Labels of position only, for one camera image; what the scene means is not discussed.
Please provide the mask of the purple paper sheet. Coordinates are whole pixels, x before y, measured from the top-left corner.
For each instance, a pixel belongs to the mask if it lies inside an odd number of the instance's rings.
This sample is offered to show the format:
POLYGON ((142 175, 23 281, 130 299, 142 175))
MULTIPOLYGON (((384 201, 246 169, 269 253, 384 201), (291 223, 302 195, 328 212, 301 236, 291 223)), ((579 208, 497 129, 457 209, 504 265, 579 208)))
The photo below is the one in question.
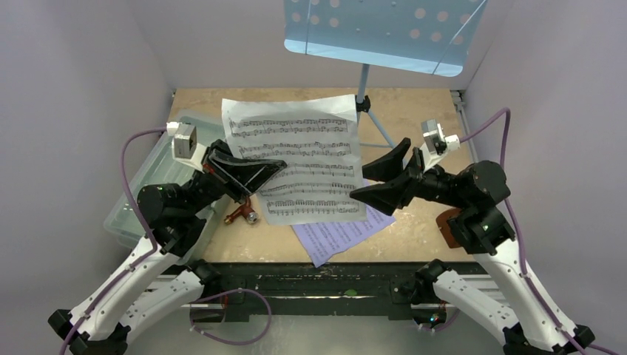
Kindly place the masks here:
POLYGON ((370 206, 366 206, 366 216, 362 221, 306 223, 291 228, 313 266, 318 268, 334 255, 357 246, 396 222, 394 216, 383 214, 370 206))

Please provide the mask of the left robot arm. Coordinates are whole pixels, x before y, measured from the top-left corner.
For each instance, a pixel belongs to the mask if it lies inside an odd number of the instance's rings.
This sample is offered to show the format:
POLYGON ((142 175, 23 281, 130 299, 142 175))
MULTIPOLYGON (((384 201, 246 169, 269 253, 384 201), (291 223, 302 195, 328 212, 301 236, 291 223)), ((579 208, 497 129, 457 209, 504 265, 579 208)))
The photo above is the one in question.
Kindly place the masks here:
POLYGON ((174 160, 193 168, 191 178, 146 185, 129 198, 145 234, 92 295, 49 317, 62 352, 123 354, 141 332, 186 303, 227 305, 220 272, 192 258, 207 224, 199 213, 223 197, 244 203, 286 163, 236 158, 222 140, 204 146, 175 138, 172 146, 174 160))

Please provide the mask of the light blue music stand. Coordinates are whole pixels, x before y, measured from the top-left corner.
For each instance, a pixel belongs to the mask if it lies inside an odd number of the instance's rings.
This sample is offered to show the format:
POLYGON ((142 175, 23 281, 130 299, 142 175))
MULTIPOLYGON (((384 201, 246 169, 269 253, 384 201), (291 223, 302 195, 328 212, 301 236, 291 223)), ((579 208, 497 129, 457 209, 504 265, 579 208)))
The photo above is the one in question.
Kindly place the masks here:
POLYGON ((486 1, 284 1, 285 48, 361 64, 358 113, 394 142, 366 93, 372 66, 452 78, 467 62, 486 1))

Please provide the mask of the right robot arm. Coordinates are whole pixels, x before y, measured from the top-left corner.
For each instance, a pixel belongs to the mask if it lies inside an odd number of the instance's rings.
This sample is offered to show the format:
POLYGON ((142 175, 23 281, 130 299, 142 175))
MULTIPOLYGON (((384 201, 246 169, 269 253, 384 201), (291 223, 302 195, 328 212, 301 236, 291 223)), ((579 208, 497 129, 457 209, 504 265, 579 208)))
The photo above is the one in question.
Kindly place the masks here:
POLYGON ((505 354, 570 354, 592 345, 592 330, 569 319, 535 280, 511 220, 498 209, 510 194, 500 164, 483 160, 450 174, 440 166, 428 167, 422 151, 405 138, 362 173, 372 184, 350 196, 384 214, 414 198, 447 206, 437 219, 442 235, 480 264, 505 299, 494 300, 446 263, 433 260, 410 284, 399 287, 412 303, 454 305, 490 332, 505 354))

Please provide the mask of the white sheet music page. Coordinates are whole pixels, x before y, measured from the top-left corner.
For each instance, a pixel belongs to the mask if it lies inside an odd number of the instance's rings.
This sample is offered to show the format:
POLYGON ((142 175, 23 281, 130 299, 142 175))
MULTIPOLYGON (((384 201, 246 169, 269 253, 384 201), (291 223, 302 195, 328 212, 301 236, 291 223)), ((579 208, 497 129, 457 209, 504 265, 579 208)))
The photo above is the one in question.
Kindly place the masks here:
POLYGON ((223 99, 221 113, 235 157, 287 164, 256 193, 268 224, 366 219, 365 205, 350 197, 365 184, 353 95, 282 102, 223 99))

